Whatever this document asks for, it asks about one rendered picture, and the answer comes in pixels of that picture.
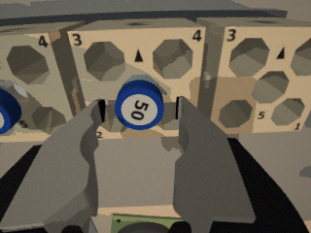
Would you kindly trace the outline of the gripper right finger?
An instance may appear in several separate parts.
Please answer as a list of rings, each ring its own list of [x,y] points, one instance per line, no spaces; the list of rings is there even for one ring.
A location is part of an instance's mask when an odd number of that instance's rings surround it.
[[[181,118],[181,121],[180,121]],[[176,98],[173,209],[191,233],[309,233],[291,200],[236,138]]]

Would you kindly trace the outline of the grey bench mat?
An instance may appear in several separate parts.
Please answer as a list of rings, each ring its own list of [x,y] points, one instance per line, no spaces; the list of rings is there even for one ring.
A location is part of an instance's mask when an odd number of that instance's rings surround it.
[[[286,18],[311,21],[311,0],[0,0],[0,19],[213,10],[288,11]],[[311,111],[300,131],[226,135],[247,149],[303,221],[311,220]],[[98,139],[98,208],[173,205],[175,162],[184,153],[178,139]],[[0,143],[0,178],[43,142]]]

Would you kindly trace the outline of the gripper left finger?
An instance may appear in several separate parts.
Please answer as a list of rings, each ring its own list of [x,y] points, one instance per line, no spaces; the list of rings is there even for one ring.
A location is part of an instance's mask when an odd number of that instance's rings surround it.
[[[105,99],[91,102],[0,179],[0,233],[61,233],[70,224],[88,233],[98,212],[94,151],[105,107]]]

